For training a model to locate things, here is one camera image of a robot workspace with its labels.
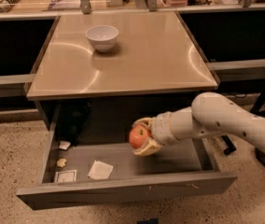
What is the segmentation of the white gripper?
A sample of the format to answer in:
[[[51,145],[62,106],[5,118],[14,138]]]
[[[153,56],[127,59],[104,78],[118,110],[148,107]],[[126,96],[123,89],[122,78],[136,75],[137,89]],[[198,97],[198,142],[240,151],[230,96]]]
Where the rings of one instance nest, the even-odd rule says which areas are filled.
[[[132,153],[136,156],[145,157],[157,153],[161,150],[162,146],[171,146],[178,142],[171,131],[170,127],[170,112],[159,114],[155,118],[141,118],[136,120],[132,127],[142,125],[148,130],[151,129],[152,137],[146,141],[139,148]]]

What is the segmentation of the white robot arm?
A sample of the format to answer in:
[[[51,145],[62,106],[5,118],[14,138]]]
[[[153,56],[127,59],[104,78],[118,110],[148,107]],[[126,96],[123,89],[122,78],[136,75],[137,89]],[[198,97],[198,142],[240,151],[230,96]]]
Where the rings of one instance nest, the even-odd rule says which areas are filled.
[[[184,139],[230,133],[265,153],[265,118],[254,115],[225,96],[204,92],[191,106],[134,122],[129,143],[136,156],[149,156]]]

